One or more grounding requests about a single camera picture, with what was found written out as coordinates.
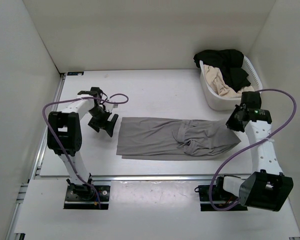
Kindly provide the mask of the grey trousers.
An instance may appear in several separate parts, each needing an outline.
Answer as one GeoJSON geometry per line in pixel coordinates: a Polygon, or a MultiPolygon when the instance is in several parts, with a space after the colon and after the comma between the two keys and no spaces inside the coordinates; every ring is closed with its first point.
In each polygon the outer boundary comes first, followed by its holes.
{"type": "Polygon", "coordinates": [[[124,117],[116,153],[135,160],[205,161],[240,142],[225,120],[124,117]]]}

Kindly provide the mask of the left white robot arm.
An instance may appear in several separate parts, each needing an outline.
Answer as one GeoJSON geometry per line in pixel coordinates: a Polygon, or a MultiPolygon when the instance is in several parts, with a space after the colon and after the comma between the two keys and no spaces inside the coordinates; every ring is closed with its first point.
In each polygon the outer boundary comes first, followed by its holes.
{"type": "Polygon", "coordinates": [[[61,111],[43,113],[47,124],[47,146],[64,163],[69,174],[67,183],[74,194],[83,200],[100,202],[100,194],[93,185],[92,175],[86,169],[80,149],[82,147],[81,119],[90,114],[88,126],[97,133],[104,130],[113,136],[118,114],[112,110],[116,103],[99,87],[82,90],[77,98],[68,100],[69,105],[61,111]]]}

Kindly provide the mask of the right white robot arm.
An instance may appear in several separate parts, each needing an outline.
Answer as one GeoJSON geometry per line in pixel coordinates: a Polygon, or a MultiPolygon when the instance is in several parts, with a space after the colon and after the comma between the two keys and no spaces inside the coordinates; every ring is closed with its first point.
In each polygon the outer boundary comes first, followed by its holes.
{"type": "Polygon", "coordinates": [[[281,169],[273,143],[273,136],[285,128],[296,114],[297,104],[289,93],[285,94],[293,104],[288,120],[277,130],[272,131],[272,118],[268,110],[262,109],[261,92],[247,91],[241,95],[240,104],[226,122],[228,129],[245,133],[249,145],[226,159],[217,169],[221,169],[238,155],[250,151],[252,174],[247,179],[233,175],[225,175],[221,183],[215,186],[214,193],[220,200],[226,200],[231,195],[235,200],[224,207],[217,207],[213,201],[213,188],[208,189],[208,199],[216,211],[229,211],[237,205],[278,212],[294,183],[291,177],[285,176],[281,169]]]}

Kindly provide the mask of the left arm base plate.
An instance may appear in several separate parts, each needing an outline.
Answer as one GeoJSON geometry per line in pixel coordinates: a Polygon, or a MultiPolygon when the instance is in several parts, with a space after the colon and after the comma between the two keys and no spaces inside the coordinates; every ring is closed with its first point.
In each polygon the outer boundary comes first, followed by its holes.
{"type": "Polygon", "coordinates": [[[87,185],[77,185],[67,181],[67,189],[63,208],[66,210],[108,210],[111,193],[110,185],[94,185],[98,197],[93,189],[87,185]]]}

